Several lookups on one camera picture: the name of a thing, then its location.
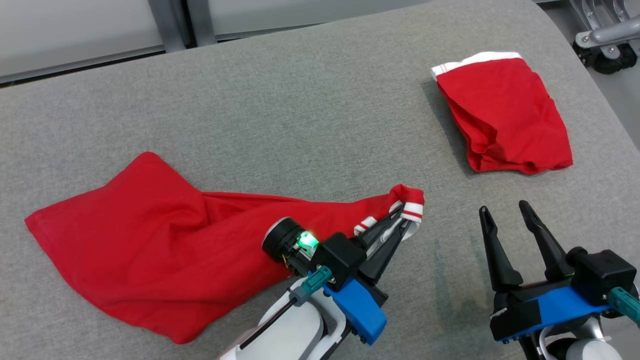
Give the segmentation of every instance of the wheel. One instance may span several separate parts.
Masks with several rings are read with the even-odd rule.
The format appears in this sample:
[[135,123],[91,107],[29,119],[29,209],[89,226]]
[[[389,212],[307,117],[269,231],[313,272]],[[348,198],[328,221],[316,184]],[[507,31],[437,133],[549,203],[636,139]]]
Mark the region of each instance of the wheel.
[[575,51],[575,54],[578,56],[578,59],[580,59],[580,61],[584,65],[584,67],[593,66],[593,62],[595,61],[595,58],[596,58],[595,56],[596,52],[593,50],[593,48],[583,49],[579,47],[578,44],[575,43],[575,41],[572,44],[572,48],[573,48],[573,51]]
[[618,45],[618,50],[620,50],[620,61],[622,62],[623,69],[633,67],[638,61],[638,56],[631,48],[631,45],[627,43],[620,44]]
[[622,64],[620,58],[612,60],[604,56],[603,53],[600,53],[596,56],[593,68],[601,74],[611,75],[614,72],[620,71],[620,69],[622,69]]
[[558,360],[566,360],[566,352],[569,350],[569,347],[578,341],[578,339],[573,338],[562,338],[555,340],[551,344],[547,346],[547,352],[550,355],[553,355]]

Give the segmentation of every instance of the red garment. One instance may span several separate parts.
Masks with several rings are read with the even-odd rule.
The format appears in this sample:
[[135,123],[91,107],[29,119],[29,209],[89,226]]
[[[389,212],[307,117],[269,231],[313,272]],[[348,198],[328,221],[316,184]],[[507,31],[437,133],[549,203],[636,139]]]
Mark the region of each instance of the red garment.
[[573,165],[556,105],[519,54],[480,53],[433,72],[475,171],[537,174]]
[[86,300],[182,344],[290,275],[261,249],[277,220],[293,217],[324,239],[352,233],[369,215],[381,218],[398,200],[411,208],[403,216],[414,231],[424,199],[404,185],[354,203],[202,193],[146,152],[102,188],[38,210],[25,222]]

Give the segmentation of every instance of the floor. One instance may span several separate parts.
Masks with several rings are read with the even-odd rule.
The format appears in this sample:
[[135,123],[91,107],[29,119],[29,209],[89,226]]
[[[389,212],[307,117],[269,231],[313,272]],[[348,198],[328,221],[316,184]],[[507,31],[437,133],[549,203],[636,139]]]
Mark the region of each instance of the floor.
[[[626,6],[630,15],[640,14],[640,0],[627,0]],[[543,4],[541,7],[569,43],[573,42],[575,34],[586,30],[568,2]],[[640,61],[635,67],[611,75],[599,74],[593,69],[589,69],[589,73],[640,149]]]

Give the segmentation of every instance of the gray fabric surface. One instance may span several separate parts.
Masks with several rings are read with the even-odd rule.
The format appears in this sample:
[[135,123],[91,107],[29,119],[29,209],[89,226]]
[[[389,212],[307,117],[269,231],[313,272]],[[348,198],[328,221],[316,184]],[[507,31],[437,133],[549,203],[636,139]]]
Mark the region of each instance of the gray fabric surface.
[[[479,51],[518,51],[540,74],[574,166],[471,171],[429,68]],[[212,359],[281,294],[284,284],[178,346],[64,283],[23,219],[101,186],[146,150],[201,190],[309,200],[396,183],[425,191],[422,227],[380,282],[385,332],[373,347],[349,337],[336,360],[523,358],[489,331],[481,205],[525,281],[541,280],[543,263],[520,199],[565,248],[608,247],[640,265],[640,156],[552,21],[530,0],[433,1],[0,90],[1,359]]]

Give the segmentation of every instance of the wrinkled red fabric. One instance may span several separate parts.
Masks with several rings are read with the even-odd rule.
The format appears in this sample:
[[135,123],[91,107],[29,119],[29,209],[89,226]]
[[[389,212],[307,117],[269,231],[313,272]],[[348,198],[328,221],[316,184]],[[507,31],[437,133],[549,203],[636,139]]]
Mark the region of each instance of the wrinkled red fabric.
[[475,171],[537,174],[573,165],[556,105],[523,59],[471,63],[438,75],[437,81]]
[[323,239],[422,191],[395,186],[353,203],[200,192],[146,152],[102,188],[25,222],[64,280],[103,312],[181,344],[290,275],[261,249],[283,217]]

